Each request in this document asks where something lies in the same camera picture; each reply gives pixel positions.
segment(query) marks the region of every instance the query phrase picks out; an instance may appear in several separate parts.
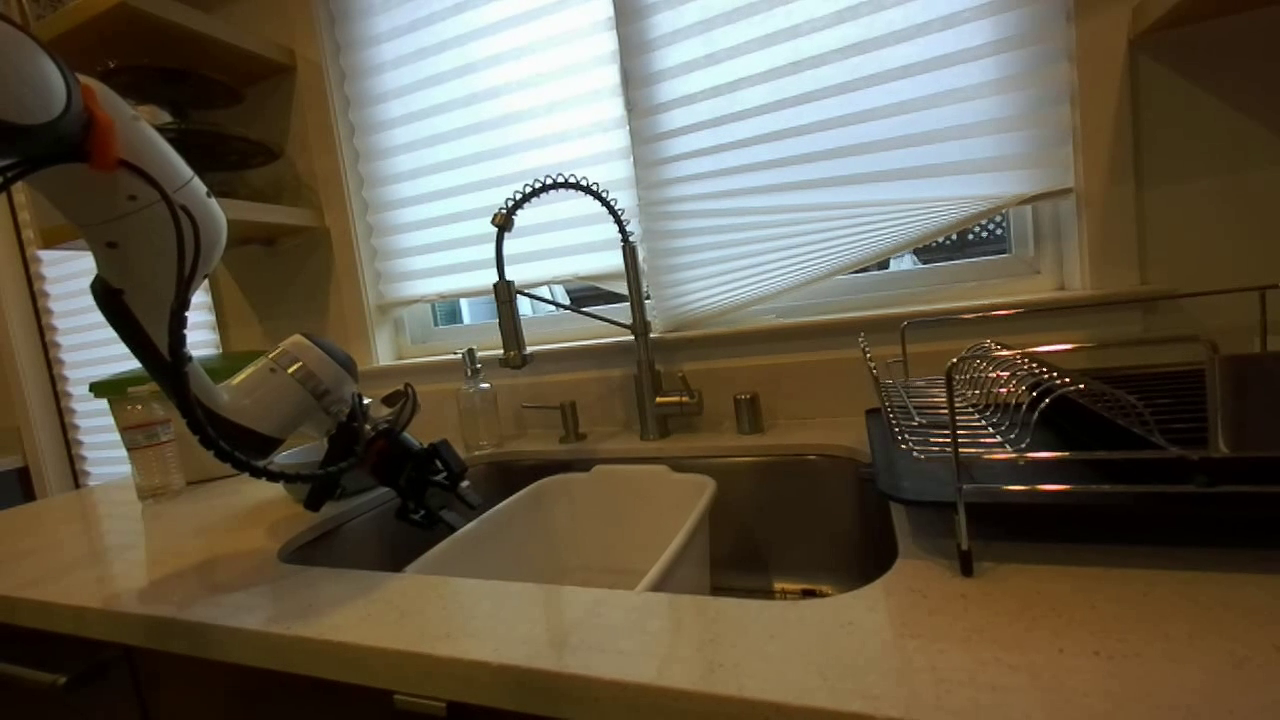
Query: white countertop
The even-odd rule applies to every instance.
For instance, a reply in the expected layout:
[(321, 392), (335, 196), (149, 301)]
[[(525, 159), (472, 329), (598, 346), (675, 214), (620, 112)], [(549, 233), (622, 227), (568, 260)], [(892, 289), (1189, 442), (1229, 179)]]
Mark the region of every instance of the white countertop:
[(0, 511), (0, 623), (551, 714), (1275, 714), (1280, 553), (953, 553), (769, 603), (293, 567), (277, 482)]

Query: kitchen sink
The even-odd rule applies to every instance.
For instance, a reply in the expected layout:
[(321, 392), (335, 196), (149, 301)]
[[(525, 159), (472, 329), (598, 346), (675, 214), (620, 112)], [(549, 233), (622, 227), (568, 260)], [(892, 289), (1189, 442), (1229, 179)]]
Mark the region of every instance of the kitchen sink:
[[(709, 506), (709, 592), (751, 599), (807, 599), (871, 583), (896, 561), (892, 511), (851, 452), (662, 452), (612, 457), (584, 446), (493, 452), (469, 458), (469, 492), (500, 505), (521, 488), (595, 463), (667, 463), (716, 478)], [(278, 548), (282, 564), (402, 571), (446, 526), (406, 526), (393, 492), (366, 492), (321, 514)]]

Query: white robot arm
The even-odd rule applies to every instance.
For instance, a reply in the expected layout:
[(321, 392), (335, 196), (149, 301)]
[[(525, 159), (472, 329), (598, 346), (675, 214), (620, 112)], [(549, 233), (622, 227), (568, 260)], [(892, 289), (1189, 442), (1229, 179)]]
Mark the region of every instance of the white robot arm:
[[(458, 457), (402, 436), (412, 389), (366, 405), (349, 351), (288, 336), (211, 384), (189, 356), (193, 292), (225, 254), (226, 221), (173, 143), (113, 89), (66, 72), (35, 37), (0, 14), (0, 189), (25, 179), (83, 227), (91, 294), (189, 428), (225, 463), (326, 494), (393, 482), (406, 519), (469, 514)], [(272, 463), (294, 431), (324, 431), (309, 463)]]

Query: dish rack tray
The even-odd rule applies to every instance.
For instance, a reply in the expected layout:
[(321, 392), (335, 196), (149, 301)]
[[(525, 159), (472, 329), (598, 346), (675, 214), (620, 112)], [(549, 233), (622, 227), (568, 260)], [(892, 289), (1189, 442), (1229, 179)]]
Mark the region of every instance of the dish rack tray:
[(964, 346), (942, 375), (911, 375), (907, 356), (885, 365), (862, 336), (858, 356), (896, 452), (953, 476), (959, 577), (970, 577), (967, 505), (1280, 492), (1275, 452), (1177, 446), (1138, 397), (999, 340)]

